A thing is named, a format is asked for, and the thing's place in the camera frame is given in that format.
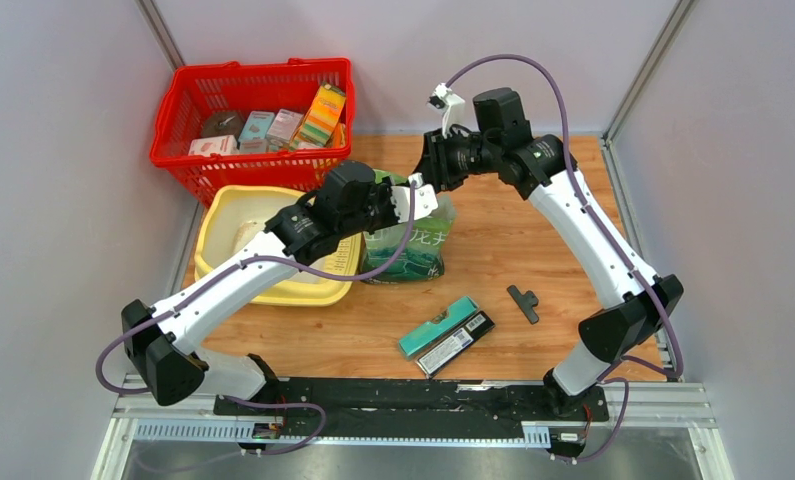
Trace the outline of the green cat litter bag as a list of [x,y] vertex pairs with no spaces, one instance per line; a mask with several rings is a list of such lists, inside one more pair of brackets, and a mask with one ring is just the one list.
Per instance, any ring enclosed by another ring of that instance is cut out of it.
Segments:
[[[365,280],[370,284],[397,284],[437,279],[445,274],[443,248],[457,212],[448,194],[437,196],[438,207],[427,217],[417,219],[400,256],[379,275]],[[406,225],[363,233],[364,251],[360,273],[366,274],[384,264],[399,247]]]

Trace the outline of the black bag sealing clip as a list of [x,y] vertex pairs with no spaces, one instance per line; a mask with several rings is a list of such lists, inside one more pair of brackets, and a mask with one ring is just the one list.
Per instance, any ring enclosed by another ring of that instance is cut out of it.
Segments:
[[507,292],[528,322],[532,325],[536,325],[540,321],[540,317],[536,311],[539,305],[537,295],[532,290],[521,291],[516,285],[509,285],[507,287]]

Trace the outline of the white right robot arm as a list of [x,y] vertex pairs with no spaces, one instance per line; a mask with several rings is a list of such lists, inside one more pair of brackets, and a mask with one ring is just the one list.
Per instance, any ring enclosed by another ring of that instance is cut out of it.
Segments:
[[442,121],[424,135],[415,168],[424,181],[447,192],[471,175],[497,175],[556,229],[596,292],[600,311],[579,324],[579,342],[544,379],[545,409],[569,418],[610,366],[664,327],[682,283],[658,274],[626,242],[574,160],[565,158],[559,137],[533,136],[517,92],[503,87],[476,95],[476,131],[458,124],[465,102],[450,87],[436,86],[428,104]]

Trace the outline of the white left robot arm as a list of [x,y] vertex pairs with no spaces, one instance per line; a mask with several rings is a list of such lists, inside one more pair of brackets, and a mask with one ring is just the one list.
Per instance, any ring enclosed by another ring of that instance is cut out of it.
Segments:
[[135,300],[121,312],[125,348],[158,405],[195,393],[240,398],[256,415],[277,405],[271,371],[254,355],[206,350],[203,340],[255,297],[300,272],[314,274],[318,260],[362,232],[411,226],[437,207],[421,174],[393,184],[371,167],[345,161],[320,188],[281,208],[237,253],[183,291],[148,306]]

